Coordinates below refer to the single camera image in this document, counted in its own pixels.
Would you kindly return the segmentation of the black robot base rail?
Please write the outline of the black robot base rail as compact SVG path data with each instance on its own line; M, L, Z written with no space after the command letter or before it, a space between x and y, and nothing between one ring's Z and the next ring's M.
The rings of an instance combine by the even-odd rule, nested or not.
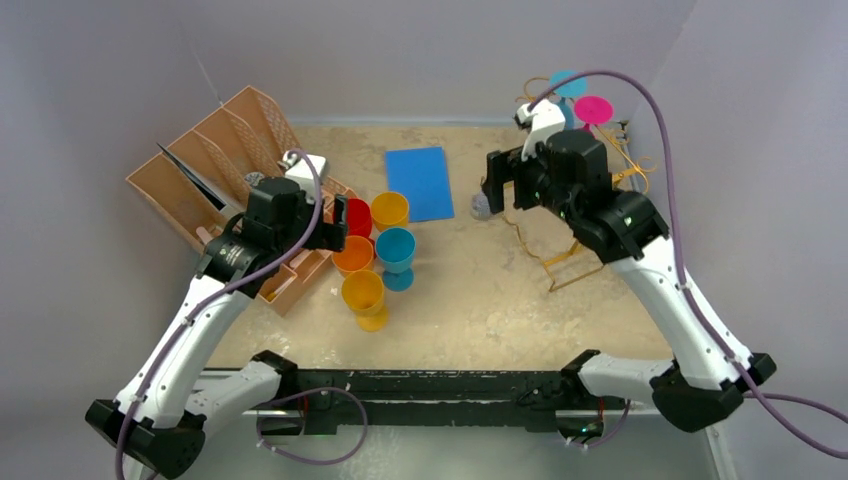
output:
M367 370L289 363L276 398L259 417L300 420L308 435L341 426L516 427L531 433L597 437L618 397L593 397L561 370Z

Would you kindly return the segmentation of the magenta wine glass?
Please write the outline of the magenta wine glass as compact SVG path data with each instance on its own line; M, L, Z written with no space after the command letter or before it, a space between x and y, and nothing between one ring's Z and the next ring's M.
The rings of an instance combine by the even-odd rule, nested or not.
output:
M606 98L594 95L578 98L574 102L573 111L575 117L582 122L580 129L587 132L609 122L615 115L613 105Z

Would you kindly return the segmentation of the teal wine glass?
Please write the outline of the teal wine glass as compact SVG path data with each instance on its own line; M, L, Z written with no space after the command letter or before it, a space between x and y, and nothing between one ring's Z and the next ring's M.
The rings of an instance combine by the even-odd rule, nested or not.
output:
M376 255L383 267L384 286L393 292L408 290L415 280L412 264L417 242L415 236L402 227L392 227L380 233Z
M549 85L555 86L563 79L569 78L577 74L575 70L561 70L553 73L549 79ZM580 78L571 81L553 91L558 98L556 105L560 109L565 119L565 129L571 130L575 128L575 116L568 101L584 95L588 90L588 81L586 78Z

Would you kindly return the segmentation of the teal wine glass front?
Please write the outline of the teal wine glass front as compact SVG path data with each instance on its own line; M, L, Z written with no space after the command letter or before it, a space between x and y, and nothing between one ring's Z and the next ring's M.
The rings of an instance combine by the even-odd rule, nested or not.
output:
M383 267L384 286L393 292L408 290L415 280L412 264L417 242L415 236L402 227L392 227L380 233L376 255Z

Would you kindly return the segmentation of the orange wine glass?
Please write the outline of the orange wine glass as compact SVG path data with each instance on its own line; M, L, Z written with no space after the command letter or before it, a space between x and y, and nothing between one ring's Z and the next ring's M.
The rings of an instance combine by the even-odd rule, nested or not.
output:
M376 254L373 242L368 237L349 235L344 249L332 254L332 263L343 277L361 270L372 270Z

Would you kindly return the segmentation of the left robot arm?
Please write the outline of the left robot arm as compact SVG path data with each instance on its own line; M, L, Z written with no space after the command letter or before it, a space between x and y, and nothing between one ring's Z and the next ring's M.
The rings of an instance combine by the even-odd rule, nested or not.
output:
M343 250L348 210L347 197L336 195L325 221L323 198L284 177L252 188L245 211L206 244L183 304L148 360L114 399L97 399L86 412L86 422L115 448L117 478L125 478L129 460L139 472L176 479L222 424L256 405L295 402L296 364L269 351L219 387L193 387L223 335L289 259L303 250Z

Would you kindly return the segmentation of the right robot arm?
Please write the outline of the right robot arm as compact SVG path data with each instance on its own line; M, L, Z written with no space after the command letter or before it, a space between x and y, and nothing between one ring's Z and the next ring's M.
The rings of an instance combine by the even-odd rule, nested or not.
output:
M622 359L587 350L564 370L561 392L576 407L614 396L655 407L676 428L697 432L728 418L752 386L776 371L774 360L753 353L709 305L693 312L700 291L674 260L666 222L645 195L614 186L603 142L565 130L537 143L486 156L482 192L492 213L513 206L543 207L564 221L631 289L671 347L669 360Z

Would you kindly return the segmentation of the yellow wine glass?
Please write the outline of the yellow wine glass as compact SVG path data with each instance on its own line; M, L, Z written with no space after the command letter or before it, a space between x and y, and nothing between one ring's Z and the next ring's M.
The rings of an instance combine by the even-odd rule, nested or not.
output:
M341 295L362 330L376 332L387 325L385 287L375 272L358 270L349 274L342 283Z

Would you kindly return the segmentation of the yellow-orange wine glass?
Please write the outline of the yellow-orange wine glass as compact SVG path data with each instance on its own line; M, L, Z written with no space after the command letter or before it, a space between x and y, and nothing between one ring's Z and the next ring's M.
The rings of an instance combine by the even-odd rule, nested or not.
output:
M409 212L408 200L398 192L381 193L370 204L373 226L380 232L393 227L406 227Z

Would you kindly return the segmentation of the red wine glass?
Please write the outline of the red wine glass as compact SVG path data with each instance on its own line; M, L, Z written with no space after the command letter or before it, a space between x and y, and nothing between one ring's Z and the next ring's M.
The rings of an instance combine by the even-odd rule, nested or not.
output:
M348 234L369 238L372 234L373 220L370 205L360 198L347 200Z

